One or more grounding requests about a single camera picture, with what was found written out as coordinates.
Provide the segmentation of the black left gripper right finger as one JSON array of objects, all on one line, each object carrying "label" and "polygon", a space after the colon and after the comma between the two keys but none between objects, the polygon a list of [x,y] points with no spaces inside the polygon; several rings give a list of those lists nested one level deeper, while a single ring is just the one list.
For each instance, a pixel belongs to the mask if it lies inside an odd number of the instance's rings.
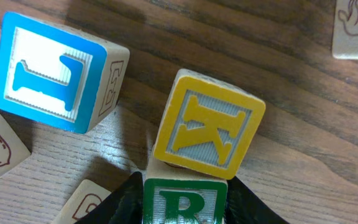
[{"label": "black left gripper right finger", "polygon": [[226,224],[288,224],[237,177],[227,181]]}]

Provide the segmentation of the blue L block lower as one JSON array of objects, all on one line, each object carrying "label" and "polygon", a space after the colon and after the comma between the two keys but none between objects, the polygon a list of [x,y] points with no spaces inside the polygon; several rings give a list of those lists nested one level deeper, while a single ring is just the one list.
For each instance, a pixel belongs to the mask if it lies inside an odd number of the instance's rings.
[{"label": "blue L block lower", "polygon": [[0,109],[84,134],[116,106],[129,49],[72,27],[5,13]]}]

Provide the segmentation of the yellow block beside R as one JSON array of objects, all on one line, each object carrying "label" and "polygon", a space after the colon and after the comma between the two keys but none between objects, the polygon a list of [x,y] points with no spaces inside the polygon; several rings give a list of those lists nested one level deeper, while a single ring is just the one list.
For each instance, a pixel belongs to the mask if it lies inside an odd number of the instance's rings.
[{"label": "yellow block beside R", "polygon": [[155,158],[232,179],[265,113],[260,98],[224,81],[179,69],[163,112]]}]

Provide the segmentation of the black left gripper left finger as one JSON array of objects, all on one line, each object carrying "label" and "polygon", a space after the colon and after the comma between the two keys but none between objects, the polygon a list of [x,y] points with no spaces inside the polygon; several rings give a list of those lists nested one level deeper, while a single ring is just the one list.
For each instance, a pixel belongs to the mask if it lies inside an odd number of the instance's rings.
[{"label": "black left gripper left finger", "polygon": [[143,193],[142,173],[134,172],[94,210],[75,224],[141,224]]}]

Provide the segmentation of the red A block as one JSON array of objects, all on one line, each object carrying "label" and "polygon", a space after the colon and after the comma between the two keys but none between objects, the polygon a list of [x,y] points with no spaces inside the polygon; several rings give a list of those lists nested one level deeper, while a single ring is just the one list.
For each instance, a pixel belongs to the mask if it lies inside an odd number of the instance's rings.
[{"label": "red A block", "polygon": [[358,60],[358,0],[336,1],[332,55]]}]

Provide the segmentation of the green 4 block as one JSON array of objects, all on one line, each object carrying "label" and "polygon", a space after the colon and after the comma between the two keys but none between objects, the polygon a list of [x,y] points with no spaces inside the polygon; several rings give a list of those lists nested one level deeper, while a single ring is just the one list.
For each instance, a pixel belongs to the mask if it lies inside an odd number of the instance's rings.
[{"label": "green 4 block", "polygon": [[85,179],[81,182],[73,195],[68,199],[53,224],[72,224],[95,209],[111,191],[106,190],[94,182]]}]

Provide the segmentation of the green R block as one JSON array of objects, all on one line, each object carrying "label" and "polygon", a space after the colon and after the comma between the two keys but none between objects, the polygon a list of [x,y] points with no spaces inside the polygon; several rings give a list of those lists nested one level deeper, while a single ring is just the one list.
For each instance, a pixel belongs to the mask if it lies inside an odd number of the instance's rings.
[{"label": "green R block", "polygon": [[150,157],[144,183],[143,222],[222,223],[227,190],[224,179]]}]

